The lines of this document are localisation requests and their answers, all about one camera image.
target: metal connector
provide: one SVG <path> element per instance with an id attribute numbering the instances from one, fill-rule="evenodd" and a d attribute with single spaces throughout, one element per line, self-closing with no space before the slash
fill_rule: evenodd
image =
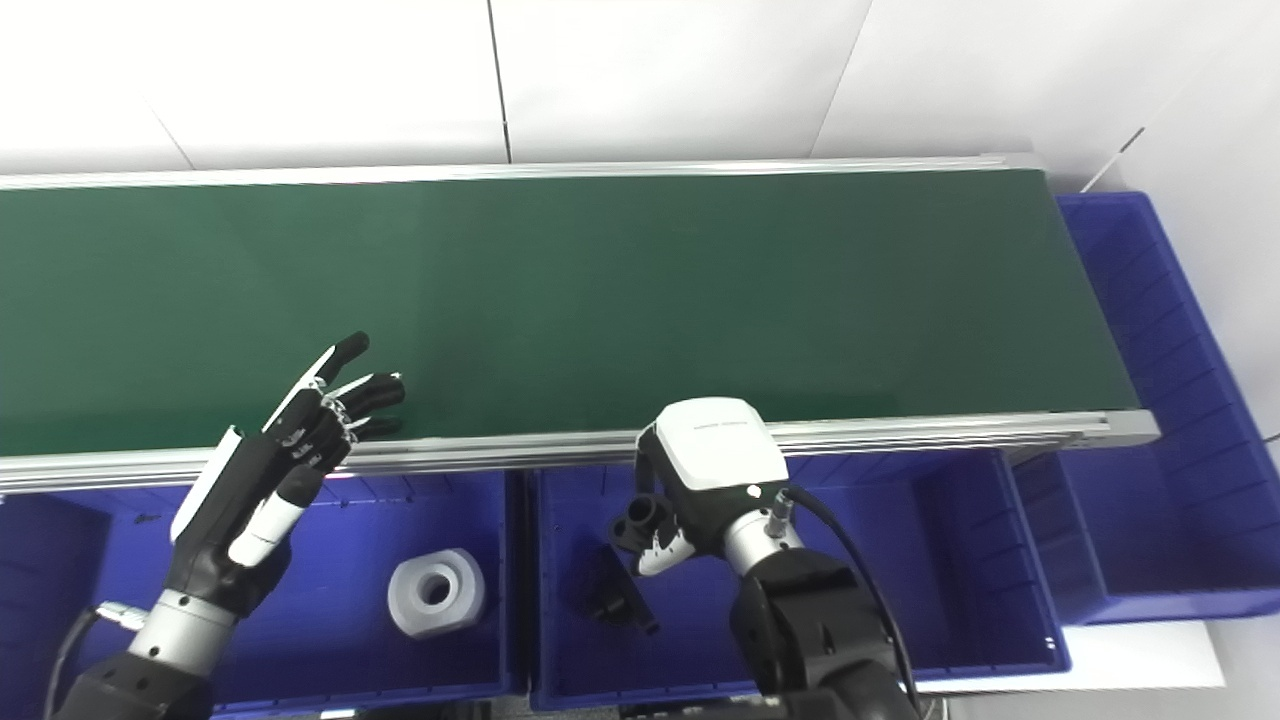
<path id="1" fill-rule="evenodd" d="M 769 521 L 764 525 L 764 534 L 773 539 L 787 534 L 792 507 L 795 507 L 795 501 L 787 497 L 787 491 L 780 489 L 777 497 L 773 498 L 773 507 L 769 509 Z"/>
<path id="2" fill-rule="evenodd" d="M 115 623 L 116 625 L 136 633 L 142 629 L 142 625 L 147 624 L 147 618 L 151 615 L 141 607 L 133 607 L 132 605 L 124 605 L 123 602 L 106 601 L 100 603 L 93 609 L 97 616 Z"/>

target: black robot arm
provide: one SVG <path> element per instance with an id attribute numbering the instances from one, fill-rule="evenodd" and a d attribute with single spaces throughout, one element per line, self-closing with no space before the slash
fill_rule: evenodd
<path id="1" fill-rule="evenodd" d="M 714 715 L 919 720 L 906 648 L 865 562 L 831 511 L 788 484 L 782 454 L 750 405 L 723 397 L 669 405 L 636 445 L 636 496 L 609 525 L 613 544 L 635 555 L 632 571 L 653 575 L 713 555 L 740 578 L 730 623 L 765 698 Z M 804 547 L 794 502 L 831 527 L 852 568 Z"/>

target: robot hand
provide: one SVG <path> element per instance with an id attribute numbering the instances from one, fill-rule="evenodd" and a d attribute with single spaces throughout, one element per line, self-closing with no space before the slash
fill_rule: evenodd
<path id="1" fill-rule="evenodd" d="M 369 416 L 404 398 L 399 374 L 324 393 L 367 347 L 365 333 L 329 347 L 260 432 L 227 430 L 174 516 L 166 591 L 247 618 L 274 589 L 289 562 L 289 530 L 324 477 L 358 441 L 399 429 L 392 418 Z"/>
<path id="2" fill-rule="evenodd" d="M 856 571 L 804 546 L 794 503 L 836 533 Z M 728 561 L 740 578 L 730 626 L 759 691 L 777 696 L 762 706 L 781 708 L 777 720 L 919 719 L 910 659 L 867 564 L 831 510 L 790 484 L 768 427 L 742 400 L 668 405 L 636 441 L 636 496 L 608 530 L 635 556 L 636 575 L 698 555 Z M 759 711 L 723 715 L 771 716 Z"/>
<path id="3" fill-rule="evenodd" d="M 174 551 L 160 600 L 127 652 L 77 678 L 59 720 L 209 717 L 209 676 L 236 624 L 283 577 L 289 532 L 325 474 L 357 442 L 399 429 L 394 419 L 370 415 L 404 398 L 396 373 L 324 392 L 367 347 L 360 332 L 329 347 L 261 430 L 223 434 L 170 525 Z M 54 698 L 51 689 L 46 716 Z"/>

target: white wall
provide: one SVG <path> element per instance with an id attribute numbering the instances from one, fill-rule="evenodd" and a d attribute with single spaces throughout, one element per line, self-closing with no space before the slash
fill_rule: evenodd
<path id="1" fill-rule="evenodd" d="M 1244 389 L 1280 433 L 1280 5 L 1254 15 L 1100 183 L 1143 190 Z M 1280 441 L 1268 446 L 1280 461 Z M 970 720 L 1248 720 L 1280 715 L 1280 616 L 1211 626 L 1226 689 L 1038 693 L 957 701 Z"/>
<path id="2" fill-rule="evenodd" d="M 0 173 L 1041 152 L 1268 0 L 0 1 Z M 494 51 L 497 40 L 497 59 Z"/>

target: black cable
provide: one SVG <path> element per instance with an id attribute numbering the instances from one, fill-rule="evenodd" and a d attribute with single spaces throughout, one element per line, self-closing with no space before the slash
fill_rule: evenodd
<path id="1" fill-rule="evenodd" d="M 815 495 L 804 489 L 799 486 L 787 486 L 787 497 L 803 505 L 809 512 L 818 516 L 819 520 L 836 534 L 840 539 L 840 544 L 845 546 L 845 552 L 854 560 L 854 566 L 858 569 L 858 574 L 863 578 L 863 584 L 867 585 L 867 591 L 870 593 L 872 600 L 879 606 L 881 618 L 884 620 L 884 626 L 888 628 L 890 641 L 893 643 L 893 656 L 897 659 L 897 670 L 902 678 L 902 685 L 906 688 L 906 698 L 910 701 L 911 706 L 915 707 L 916 715 L 920 714 L 920 696 L 915 691 L 915 678 L 911 676 L 911 659 L 906 655 L 906 643 L 902 642 L 902 630 L 899 629 L 897 621 L 893 620 L 893 614 L 890 612 L 888 605 L 884 602 L 884 596 L 881 594 L 879 587 L 876 585 L 876 580 L 872 579 L 870 569 L 867 566 L 867 559 L 854 544 L 854 538 L 849 537 L 845 528 L 841 527 L 840 519 L 836 514 L 827 507 L 827 503 L 818 500 Z"/>
<path id="2" fill-rule="evenodd" d="M 54 660 L 54 669 L 49 673 L 49 688 L 45 691 L 45 720 L 52 720 L 54 703 L 58 702 L 58 685 L 61 682 L 63 666 L 67 659 L 76 652 L 76 646 L 84 639 L 84 634 L 97 620 L 97 611 L 92 607 L 83 610 L 67 630 L 63 644 L 58 647 L 58 657 Z"/>

